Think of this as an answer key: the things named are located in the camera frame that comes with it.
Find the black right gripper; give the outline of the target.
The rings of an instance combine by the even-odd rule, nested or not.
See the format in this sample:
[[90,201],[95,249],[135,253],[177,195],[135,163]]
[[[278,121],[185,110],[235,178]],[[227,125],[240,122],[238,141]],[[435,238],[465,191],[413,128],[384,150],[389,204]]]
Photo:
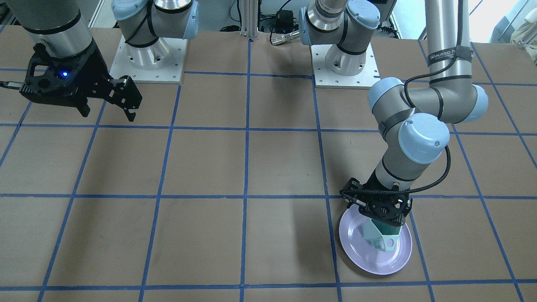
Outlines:
[[142,94],[132,77],[113,79],[102,54],[92,40],[85,50],[73,57],[55,58],[43,42],[33,47],[25,81],[19,92],[38,104],[75,107],[86,118],[91,109],[88,98],[101,98],[123,109],[129,122],[134,122]]

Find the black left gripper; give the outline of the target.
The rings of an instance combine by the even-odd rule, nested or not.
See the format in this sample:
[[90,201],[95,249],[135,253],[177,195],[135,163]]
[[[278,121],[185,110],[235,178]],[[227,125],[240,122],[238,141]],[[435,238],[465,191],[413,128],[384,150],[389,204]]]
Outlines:
[[[370,178],[363,186],[364,190],[373,190],[373,191],[398,191],[399,185],[392,184],[391,187],[385,187],[376,176],[376,171],[372,172]],[[399,195],[386,195],[386,194],[370,194],[364,193],[361,201],[399,201]]]

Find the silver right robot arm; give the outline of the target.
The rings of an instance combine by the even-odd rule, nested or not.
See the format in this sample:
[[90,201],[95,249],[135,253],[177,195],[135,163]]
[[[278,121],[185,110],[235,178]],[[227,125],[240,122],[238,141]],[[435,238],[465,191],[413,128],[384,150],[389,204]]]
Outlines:
[[[83,117],[90,113],[88,98],[100,98],[133,122],[143,97],[132,76],[110,75],[76,1],[7,0],[6,5],[34,44],[24,81],[2,81],[2,88],[33,103],[73,107]],[[193,39],[199,28],[196,0],[114,0],[112,12],[128,59],[140,69],[163,65],[170,55],[165,38]]]

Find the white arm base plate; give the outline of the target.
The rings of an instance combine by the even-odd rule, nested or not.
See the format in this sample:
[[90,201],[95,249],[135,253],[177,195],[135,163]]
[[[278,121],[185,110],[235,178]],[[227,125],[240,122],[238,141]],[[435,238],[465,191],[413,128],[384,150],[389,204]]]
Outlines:
[[370,40],[367,44],[351,44],[351,50],[356,50],[356,46],[360,48],[359,54],[351,54],[340,44],[310,47],[317,88],[368,89],[380,80]]
[[180,84],[187,44],[187,39],[159,38],[149,47],[136,48],[121,37],[110,74],[130,76],[136,83]]

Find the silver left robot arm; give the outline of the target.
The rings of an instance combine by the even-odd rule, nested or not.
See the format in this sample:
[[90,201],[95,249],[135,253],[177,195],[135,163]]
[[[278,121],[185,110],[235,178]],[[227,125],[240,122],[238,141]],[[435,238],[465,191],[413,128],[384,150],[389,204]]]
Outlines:
[[[365,184],[341,190],[348,200],[407,195],[441,153],[450,157],[448,123],[472,122],[488,106],[485,90],[472,84],[466,0],[426,0],[428,73],[401,81],[386,77],[371,86],[368,103],[388,148]],[[330,45],[325,62],[341,76],[359,74],[380,12],[368,0],[313,0],[301,9],[303,44]]]

